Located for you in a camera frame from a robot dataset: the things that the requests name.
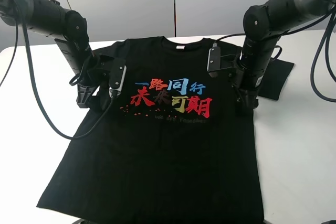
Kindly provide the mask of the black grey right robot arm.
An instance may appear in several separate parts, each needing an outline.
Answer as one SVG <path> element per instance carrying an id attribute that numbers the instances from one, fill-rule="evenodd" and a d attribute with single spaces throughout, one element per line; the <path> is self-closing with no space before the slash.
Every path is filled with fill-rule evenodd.
<path id="1" fill-rule="evenodd" d="M 232 68 L 230 81 L 239 114 L 258 107 L 257 95 L 278 40 L 291 29 L 329 14 L 334 5 L 335 0 L 268 0 L 246 11 L 240 55 L 221 57 Z"/>

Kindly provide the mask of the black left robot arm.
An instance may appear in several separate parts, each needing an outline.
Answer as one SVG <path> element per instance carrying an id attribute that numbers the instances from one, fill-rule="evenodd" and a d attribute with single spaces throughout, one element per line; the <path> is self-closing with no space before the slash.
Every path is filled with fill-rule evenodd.
<path id="1" fill-rule="evenodd" d="M 87 21 L 78 12 L 55 0 L 1 0 L 1 20 L 56 42 L 75 74 L 70 85 L 77 86 L 78 107 L 104 111 L 120 93 L 117 59 L 92 52 Z"/>

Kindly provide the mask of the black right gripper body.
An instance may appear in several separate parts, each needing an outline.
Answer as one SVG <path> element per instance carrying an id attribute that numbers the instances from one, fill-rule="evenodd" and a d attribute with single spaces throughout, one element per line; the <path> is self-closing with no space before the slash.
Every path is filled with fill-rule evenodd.
<path id="1" fill-rule="evenodd" d="M 253 98 L 257 97 L 262 82 L 263 69 L 247 67 L 241 60 L 242 55 L 221 56 L 220 66 L 228 75 L 232 88 L 240 90 L 247 96 L 249 109 L 253 108 Z"/>

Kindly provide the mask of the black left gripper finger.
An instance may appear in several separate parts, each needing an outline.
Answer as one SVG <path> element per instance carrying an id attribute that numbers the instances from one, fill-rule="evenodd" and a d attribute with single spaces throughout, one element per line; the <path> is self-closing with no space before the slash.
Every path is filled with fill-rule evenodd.
<path id="1" fill-rule="evenodd" d="M 94 93 L 95 87 L 77 85 L 77 106 L 81 109 L 87 109 L 91 106 L 91 98 Z"/>

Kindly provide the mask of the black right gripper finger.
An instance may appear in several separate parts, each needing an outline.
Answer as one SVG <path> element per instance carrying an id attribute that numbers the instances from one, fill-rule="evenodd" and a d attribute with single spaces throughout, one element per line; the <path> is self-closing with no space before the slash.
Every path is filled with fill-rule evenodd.
<path id="1" fill-rule="evenodd" d="M 252 103 L 252 105 L 253 105 L 253 109 L 258 108 L 258 106 L 259 106 L 259 100 L 258 100 L 257 97 L 254 97 L 254 98 L 253 98 L 253 103 Z"/>
<path id="2" fill-rule="evenodd" d="M 249 107 L 246 94 L 240 90 L 235 90 L 235 94 L 236 94 L 235 107 L 237 114 L 241 116 L 249 115 Z"/>

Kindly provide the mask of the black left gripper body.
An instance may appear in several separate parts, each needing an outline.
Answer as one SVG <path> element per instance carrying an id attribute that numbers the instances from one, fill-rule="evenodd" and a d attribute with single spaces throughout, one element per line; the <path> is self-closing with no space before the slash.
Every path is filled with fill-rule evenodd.
<path id="1" fill-rule="evenodd" d="M 98 89 L 109 92 L 115 58 L 107 54 L 76 54 L 77 95 L 93 95 Z"/>

